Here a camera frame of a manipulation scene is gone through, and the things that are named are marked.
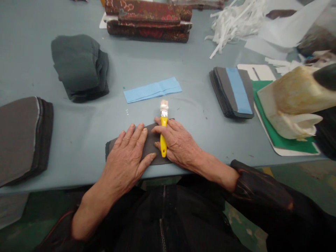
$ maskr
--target blue fabric strip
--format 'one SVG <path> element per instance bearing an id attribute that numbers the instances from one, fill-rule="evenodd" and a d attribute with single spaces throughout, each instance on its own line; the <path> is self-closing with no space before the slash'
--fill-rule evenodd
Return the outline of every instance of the blue fabric strip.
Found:
<path id="1" fill-rule="evenodd" d="M 124 95 L 127 103 L 133 103 L 179 92 L 182 92 L 182 89 L 179 82 L 173 77 L 147 86 L 124 91 Z"/>
<path id="2" fill-rule="evenodd" d="M 252 114 L 251 106 L 247 98 L 245 87 L 237 68 L 226 68 L 234 99 L 236 100 L 238 112 L 242 114 Z"/>

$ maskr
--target black sleeve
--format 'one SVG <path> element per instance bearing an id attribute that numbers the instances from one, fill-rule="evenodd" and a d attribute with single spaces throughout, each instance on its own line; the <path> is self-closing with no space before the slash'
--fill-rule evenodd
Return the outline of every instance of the black sleeve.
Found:
<path id="1" fill-rule="evenodd" d="M 84 243 L 71 237 L 71 223 L 76 210 L 64 214 L 51 229 L 44 240 L 35 248 L 35 252 L 59 251 L 81 252 Z"/>
<path id="2" fill-rule="evenodd" d="M 240 178 L 227 201 L 268 234 L 268 252 L 331 250 L 336 217 L 263 172 L 237 160 L 231 167 Z"/>

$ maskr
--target finger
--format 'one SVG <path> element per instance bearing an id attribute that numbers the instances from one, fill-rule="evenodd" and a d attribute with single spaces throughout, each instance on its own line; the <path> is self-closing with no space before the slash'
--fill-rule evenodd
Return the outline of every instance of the finger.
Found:
<path id="1" fill-rule="evenodd" d="M 147 128 L 144 128 L 140 134 L 140 137 L 139 139 L 137 140 L 137 142 L 135 143 L 135 151 L 137 152 L 141 152 L 143 151 L 144 149 L 144 145 L 145 145 L 145 142 L 146 142 L 146 138 L 147 138 L 147 133 L 148 133 L 148 130 Z"/>
<path id="2" fill-rule="evenodd" d="M 180 128 L 180 125 L 181 125 L 181 124 L 180 124 L 179 122 L 173 120 L 173 119 L 169 119 L 168 122 L 167 122 L 167 124 L 168 124 L 173 130 L 178 131 L 178 130 L 181 129 L 181 128 Z"/>
<path id="3" fill-rule="evenodd" d="M 131 139 L 128 143 L 128 146 L 131 146 L 132 148 L 134 148 L 137 140 L 139 139 L 140 135 L 141 135 L 141 132 L 144 128 L 144 124 L 143 123 L 140 123 L 138 126 L 137 126 L 137 129 L 134 131 L 133 135 L 131 136 Z"/>
<path id="4" fill-rule="evenodd" d="M 156 153 L 151 153 L 145 156 L 145 158 L 140 162 L 137 170 L 137 177 L 138 179 L 141 178 L 147 167 L 151 164 L 151 162 L 154 160 L 156 157 Z"/>
<path id="5" fill-rule="evenodd" d="M 133 135 L 133 132 L 134 132 L 134 128 L 135 128 L 135 125 L 134 124 L 131 124 L 131 126 L 128 128 L 127 132 L 126 132 L 126 135 L 124 137 L 124 139 L 122 140 L 120 146 L 121 147 L 126 147 L 131 139 L 131 136 Z"/>
<path id="6" fill-rule="evenodd" d="M 125 134 L 126 134 L 125 131 L 122 131 L 122 132 L 119 134 L 117 140 L 114 142 L 114 145 L 113 145 L 113 148 L 112 148 L 112 149 L 116 149 L 116 148 L 118 148 L 118 147 L 120 146 L 121 142 L 122 142 L 123 139 L 124 139 Z"/>
<path id="7" fill-rule="evenodd" d="M 159 117 L 154 117 L 154 121 L 161 126 L 161 119 Z"/>
<path id="8" fill-rule="evenodd" d="M 165 138 L 169 138 L 172 134 L 172 128 L 164 126 L 155 126 L 152 133 L 162 134 Z"/>
<path id="9" fill-rule="evenodd" d="M 154 145 L 155 145 L 156 148 L 158 148 L 161 151 L 161 144 L 160 144 L 160 142 L 155 142 Z M 167 149 L 167 158 L 170 161 L 172 161 L 172 155 L 173 155 L 172 151 L 170 149 Z"/>

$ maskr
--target green floor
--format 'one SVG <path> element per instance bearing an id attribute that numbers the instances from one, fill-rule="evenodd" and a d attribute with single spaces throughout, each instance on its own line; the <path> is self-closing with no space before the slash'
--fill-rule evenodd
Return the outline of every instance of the green floor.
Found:
<path id="1" fill-rule="evenodd" d="M 274 177 L 312 198 L 329 214 L 336 216 L 336 165 L 314 162 L 272 167 Z M 178 178 L 146 181 L 143 187 L 174 183 Z M 71 207 L 73 195 L 62 190 L 31 193 L 22 218 L 0 230 L 0 251 L 31 251 L 45 237 L 58 218 Z M 267 234 L 229 204 L 225 214 L 241 242 L 252 251 L 266 251 Z"/>

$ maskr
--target green board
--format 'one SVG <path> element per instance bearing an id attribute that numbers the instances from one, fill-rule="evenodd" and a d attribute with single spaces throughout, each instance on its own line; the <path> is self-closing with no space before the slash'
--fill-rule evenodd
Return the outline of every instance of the green board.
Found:
<path id="1" fill-rule="evenodd" d="M 262 105 L 260 103 L 259 97 L 257 92 L 262 89 L 263 87 L 266 87 L 268 84 L 272 83 L 271 80 L 259 80 L 259 81 L 252 81 L 253 85 L 253 95 L 254 95 L 254 101 L 258 107 L 260 116 L 264 122 L 264 125 L 267 129 L 267 132 L 269 134 L 269 137 L 272 140 L 272 143 L 275 147 L 291 150 L 291 151 L 300 151 L 300 152 L 308 152 L 308 153 L 318 153 L 316 148 L 313 145 L 314 138 L 309 137 L 306 138 L 307 142 L 297 141 L 295 139 L 286 139 L 280 136 L 276 130 L 273 128 L 269 120 L 266 118 L 266 115 L 264 113 L 264 110 L 262 108 Z"/>

